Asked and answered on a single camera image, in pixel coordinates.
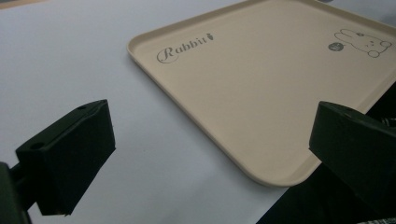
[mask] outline plastic tray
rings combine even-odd
[[[367,112],[396,79],[393,27],[309,0],[250,0],[139,35],[128,50],[251,178],[292,186],[320,161],[319,101]]]

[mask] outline white table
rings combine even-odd
[[[286,189],[246,177],[133,63],[128,41],[237,0],[49,0],[0,10],[0,160],[107,99],[117,150],[70,217],[34,223],[256,223]],[[393,0],[334,6],[396,26]]]

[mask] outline black plastic part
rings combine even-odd
[[[257,223],[350,224],[380,218],[321,164],[303,183],[289,188]]]
[[[20,204],[11,172],[3,162],[0,162],[0,223],[31,223],[27,212]]]
[[[107,101],[82,105],[16,150],[31,186],[21,195],[33,192],[43,215],[69,215],[114,150]]]
[[[351,108],[320,102],[310,150],[366,204],[396,216],[396,130]]]
[[[19,193],[21,207],[27,211],[35,203],[35,191],[32,188],[32,181],[25,175],[20,164],[12,167],[11,175],[16,191]]]

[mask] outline rabbit cartoon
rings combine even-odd
[[[372,58],[379,57],[382,52],[392,46],[388,41],[382,41],[376,37],[356,33],[347,29],[340,30],[340,33],[335,34],[335,37],[341,41],[347,42],[355,49],[366,52]]]

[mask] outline black bracket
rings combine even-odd
[[[37,202],[43,215],[70,215],[115,150],[107,100],[82,105],[25,142],[20,163],[0,162],[0,223],[30,223]]]
[[[379,215],[396,216],[396,129],[320,102],[310,149]]]

